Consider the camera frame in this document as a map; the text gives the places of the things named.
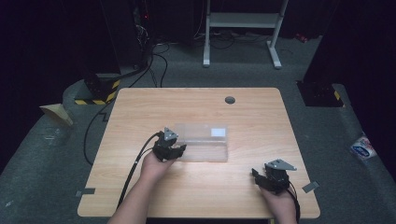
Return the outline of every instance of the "yellow and black hazard tape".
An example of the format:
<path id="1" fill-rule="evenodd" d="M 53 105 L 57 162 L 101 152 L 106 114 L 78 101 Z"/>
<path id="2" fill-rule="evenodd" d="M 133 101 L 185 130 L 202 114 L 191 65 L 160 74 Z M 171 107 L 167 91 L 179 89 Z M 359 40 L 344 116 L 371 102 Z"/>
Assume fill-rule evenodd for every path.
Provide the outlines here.
<path id="1" fill-rule="evenodd" d="M 345 106 L 343 101 L 341 100 L 341 95 L 340 93 L 338 93 L 338 91 L 334 90 L 334 96 L 335 96 L 335 100 L 337 100 L 337 103 L 339 105 Z"/>
<path id="2" fill-rule="evenodd" d="M 104 99 L 75 99 L 75 103 L 77 105 L 105 105 L 111 102 L 114 97 L 116 96 L 117 88 L 120 85 L 120 81 L 117 80 L 113 83 L 111 86 L 111 90 L 109 91 L 109 94 L 107 95 L 106 98 Z"/>

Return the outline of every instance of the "person's right hand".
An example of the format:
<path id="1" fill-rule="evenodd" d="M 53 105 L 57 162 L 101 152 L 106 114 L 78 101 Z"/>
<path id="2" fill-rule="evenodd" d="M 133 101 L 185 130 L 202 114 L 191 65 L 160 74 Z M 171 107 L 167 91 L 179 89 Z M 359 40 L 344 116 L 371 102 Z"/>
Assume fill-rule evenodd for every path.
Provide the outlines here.
<path id="1" fill-rule="evenodd" d="M 139 180 L 147 180 L 152 185 L 157 184 L 175 161 L 159 161 L 154 152 L 150 151 L 143 159 Z"/>
<path id="2" fill-rule="evenodd" d="M 273 192 L 263 188 L 260 188 L 260 191 L 268 204 L 268 208 L 273 213 L 279 224 L 297 223 L 294 200 L 288 192 L 283 190 L 278 194 L 274 194 Z"/>

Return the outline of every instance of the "transparent container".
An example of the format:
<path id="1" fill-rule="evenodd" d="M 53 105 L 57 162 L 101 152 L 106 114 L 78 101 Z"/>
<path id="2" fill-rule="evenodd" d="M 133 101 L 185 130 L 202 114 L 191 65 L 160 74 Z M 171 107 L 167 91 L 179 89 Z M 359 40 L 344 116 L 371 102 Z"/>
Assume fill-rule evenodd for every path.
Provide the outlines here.
<path id="1" fill-rule="evenodd" d="M 228 129 L 225 124 L 179 123 L 172 129 L 178 134 L 176 147 L 187 145 L 179 161 L 228 160 Z"/>
<path id="2" fill-rule="evenodd" d="M 67 122 L 61 119 L 55 119 L 52 116 L 44 115 L 44 127 L 41 128 L 40 135 L 42 140 L 49 146 L 64 146 L 70 139 L 74 129 L 74 116 L 70 111 L 66 111 Z"/>

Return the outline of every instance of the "person's left hand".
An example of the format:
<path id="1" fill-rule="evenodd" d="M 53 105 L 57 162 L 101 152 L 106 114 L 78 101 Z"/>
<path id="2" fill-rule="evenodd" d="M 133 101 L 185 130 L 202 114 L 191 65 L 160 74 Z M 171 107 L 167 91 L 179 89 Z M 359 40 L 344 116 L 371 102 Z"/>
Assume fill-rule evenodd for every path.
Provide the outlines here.
<path id="1" fill-rule="evenodd" d="M 163 178 L 166 171 L 176 160 L 159 161 L 155 154 L 150 153 L 143 159 L 142 169 L 140 171 L 140 179 L 148 181 L 150 184 L 155 185 Z"/>

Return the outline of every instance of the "white label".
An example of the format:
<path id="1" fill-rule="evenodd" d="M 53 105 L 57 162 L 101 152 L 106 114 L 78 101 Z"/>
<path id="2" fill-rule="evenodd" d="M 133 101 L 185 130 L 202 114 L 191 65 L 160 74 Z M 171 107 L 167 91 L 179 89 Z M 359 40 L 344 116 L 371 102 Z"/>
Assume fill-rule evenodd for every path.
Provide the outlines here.
<path id="1" fill-rule="evenodd" d="M 225 129 L 212 129 L 212 137 L 225 137 Z"/>

